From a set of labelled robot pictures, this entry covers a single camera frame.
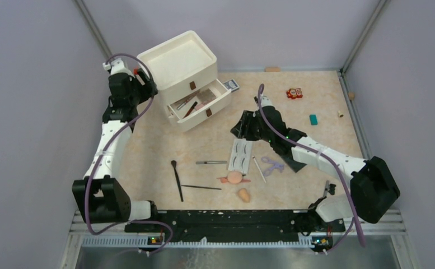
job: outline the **small card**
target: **small card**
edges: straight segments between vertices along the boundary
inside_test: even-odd
[[[230,90],[232,92],[240,89],[240,86],[237,84],[237,82],[235,80],[229,80],[229,81],[224,82],[223,84],[228,90]]]

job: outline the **beige table surface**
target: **beige table surface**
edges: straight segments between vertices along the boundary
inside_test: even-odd
[[[339,180],[316,168],[306,166],[294,173],[287,165],[283,173],[275,170],[265,184],[255,163],[250,163],[245,177],[250,183],[222,184],[227,165],[196,165],[202,160],[229,161],[234,136],[230,129],[242,111],[256,110],[258,87],[265,84],[264,94],[282,114],[287,127],[306,132],[314,140],[346,154],[361,157],[348,108],[336,71],[311,72],[238,72],[220,73],[219,80],[234,78],[240,89],[232,94],[232,103],[209,119],[181,133],[161,113],[158,102],[135,125],[120,167],[119,182],[133,200],[152,200],[159,210],[239,210],[239,209],[302,209],[322,196],[326,180],[337,185],[336,194],[344,190]],[[303,98],[287,99],[290,87],[300,87]],[[344,117],[338,117],[338,110]],[[318,125],[310,125],[309,115],[316,114]],[[262,170],[269,164],[267,156],[283,163],[267,142],[254,142],[252,154]],[[221,191],[186,188],[180,201],[171,160],[177,161],[181,184],[222,188]],[[250,203],[242,202],[237,191],[247,188]]]

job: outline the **gray wall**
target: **gray wall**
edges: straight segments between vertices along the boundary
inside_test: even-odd
[[[0,1],[0,268],[57,268],[107,75],[72,1]]]
[[[336,69],[378,0],[85,0],[113,52],[195,30],[220,70]]]
[[[435,268],[435,1],[392,1],[348,80],[421,263]]]

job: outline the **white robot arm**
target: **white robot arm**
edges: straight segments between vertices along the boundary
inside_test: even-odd
[[[86,190],[90,177],[90,223],[149,219],[156,210],[153,202],[131,201],[116,177],[125,146],[133,133],[134,119],[138,116],[137,105],[157,94],[156,85],[142,69],[135,72],[128,69],[121,58],[104,63],[104,69],[110,74],[111,96],[102,116],[100,143],[84,179],[74,181],[72,193],[84,221]],[[113,136],[116,136],[115,139],[106,147]]]
[[[386,163],[379,157],[374,156],[370,160],[352,157],[318,143],[304,132],[287,128],[280,112],[266,96],[261,96],[261,107],[268,123],[293,143],[277,136],[268,127],[259,110],[255,112],[244,110],[240,121],[231,129],[231,133],[237,138],[249,141],[268,141],[278,155],[283,159],[293,160],[294,166],[298,169],[302,169],[305,165],[312,165],[339,179],[340,176],[334,165],[321,155],[332,159],[341,171],[347,186],[350,186],[351,200],[358,216],[367,222],[378,222],[399,197],[400,191]],[[324,222],[353,216],[346,195],[319,199],[312,206],[314,205],[316,208],[311,209],[315,209]]]

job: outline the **scissors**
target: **scissors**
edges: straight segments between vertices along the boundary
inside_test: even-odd
[[[268,168],[267,170],[263,171],[263,175],[268,177],[269,175],[271,175],[271,173],[273,172],[273,170],[278,169],[280,170],[280,173],[283,172],[283,168],[285,168],[284,164],[278,163],[276,161],[272,161],[270,158],[268,157],[262,157],[261,161],[267,164],[273,164],[272,167]]]

